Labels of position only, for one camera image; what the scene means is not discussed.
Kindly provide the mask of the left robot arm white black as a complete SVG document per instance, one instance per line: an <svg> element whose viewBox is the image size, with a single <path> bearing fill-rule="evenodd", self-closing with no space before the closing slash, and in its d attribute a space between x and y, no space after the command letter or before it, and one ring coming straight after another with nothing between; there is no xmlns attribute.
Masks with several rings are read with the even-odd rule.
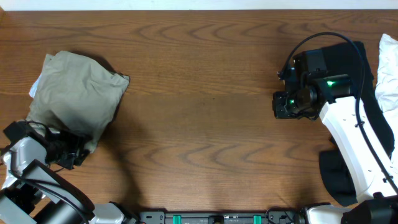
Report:
<svg viewBox="0 0 398 224"><path fill-rule="evenodd" d="M72 170L89 155L86 134L53 129L36 121L14 121L3 131L6 179L1 187L4 223L139 223L139 217L109 202L95 205L50 168Z"/></svg>

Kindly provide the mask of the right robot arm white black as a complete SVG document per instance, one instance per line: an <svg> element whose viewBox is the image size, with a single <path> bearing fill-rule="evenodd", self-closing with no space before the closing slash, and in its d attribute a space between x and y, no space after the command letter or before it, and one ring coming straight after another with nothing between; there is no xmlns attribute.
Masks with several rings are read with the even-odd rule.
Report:
<svg viewBox="0 0 398 224"><path fill-rule="evenodd" d="M358 205L304 208L296 223L397 223L397 169L371 127L347 74L286 83L273 94L277 119L320 118L345 162Z"/></svg>

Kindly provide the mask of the khaki green shorts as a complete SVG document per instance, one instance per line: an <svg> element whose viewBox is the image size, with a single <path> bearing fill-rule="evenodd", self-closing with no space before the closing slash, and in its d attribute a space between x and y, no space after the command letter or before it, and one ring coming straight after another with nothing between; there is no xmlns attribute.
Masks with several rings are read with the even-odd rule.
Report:
<svg viewBox="0 0 398 224"><path fill-rule="evenodd" d="M85 134L91 138L85 149L94 152L130 78L67 51L46 55L41 76L27 119Z"/></svg>

